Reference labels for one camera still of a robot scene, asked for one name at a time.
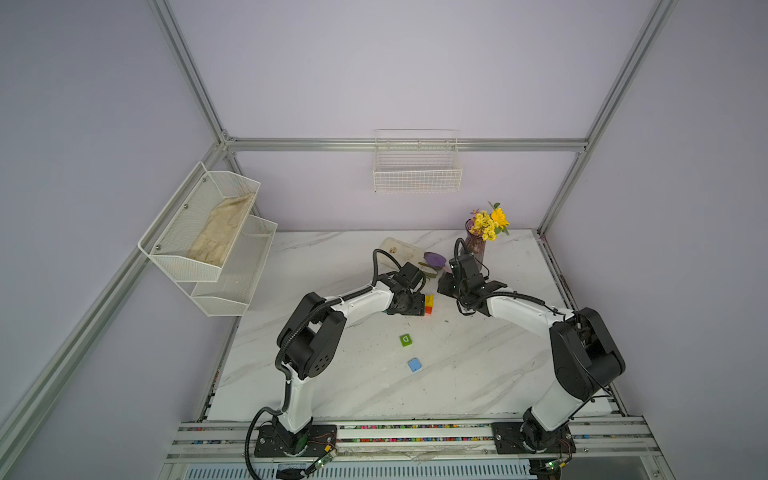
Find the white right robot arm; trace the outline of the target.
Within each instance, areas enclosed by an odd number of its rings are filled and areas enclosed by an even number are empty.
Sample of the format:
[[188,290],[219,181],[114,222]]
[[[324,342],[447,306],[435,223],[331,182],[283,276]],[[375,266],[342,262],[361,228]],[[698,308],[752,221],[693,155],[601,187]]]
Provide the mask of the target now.
[[593,396],[626,370],[626,364],[599,312],[558,309],[537,297],[510,291],[489,280],[470,253],[449,261],[438,292],[456,300],[460,313],[506,320],[550,342],[555,380],[528,408],[520,427],[521,446],[543,452]]

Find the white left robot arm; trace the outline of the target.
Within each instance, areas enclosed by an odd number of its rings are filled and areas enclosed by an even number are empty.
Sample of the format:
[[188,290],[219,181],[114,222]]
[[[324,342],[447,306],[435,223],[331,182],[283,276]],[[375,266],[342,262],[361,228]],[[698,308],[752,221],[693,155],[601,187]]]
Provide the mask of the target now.
[[287,453],[297,454],[309,442],[313,380],[334,359],[344,330],[377,313],[424,315],[426,282],[422,270],[406,263],[395,271],[374,271],[369,284],[350,293],[322,297],[310,292],[301,299],[278,336],[275,358],[286,383],[273,428]]

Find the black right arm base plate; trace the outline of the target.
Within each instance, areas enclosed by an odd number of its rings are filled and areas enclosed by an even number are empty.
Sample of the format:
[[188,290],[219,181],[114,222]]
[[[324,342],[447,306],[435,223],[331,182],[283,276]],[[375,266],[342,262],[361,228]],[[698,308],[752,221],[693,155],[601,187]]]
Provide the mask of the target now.
[[494,422],[491,430],[498,454],[572,454],[576,450],[567,426],[546,431],[529,420]]

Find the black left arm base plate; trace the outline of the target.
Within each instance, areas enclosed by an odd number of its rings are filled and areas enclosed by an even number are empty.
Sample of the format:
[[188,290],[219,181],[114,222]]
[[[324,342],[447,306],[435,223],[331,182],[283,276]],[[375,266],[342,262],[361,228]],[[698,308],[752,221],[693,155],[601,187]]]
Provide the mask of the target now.
[[258,429],[251,447],[256,458],[315,458],[335,448],[338,428],[331,424],[309,424],[298,433],[289,432],[282,424],[266,424]]

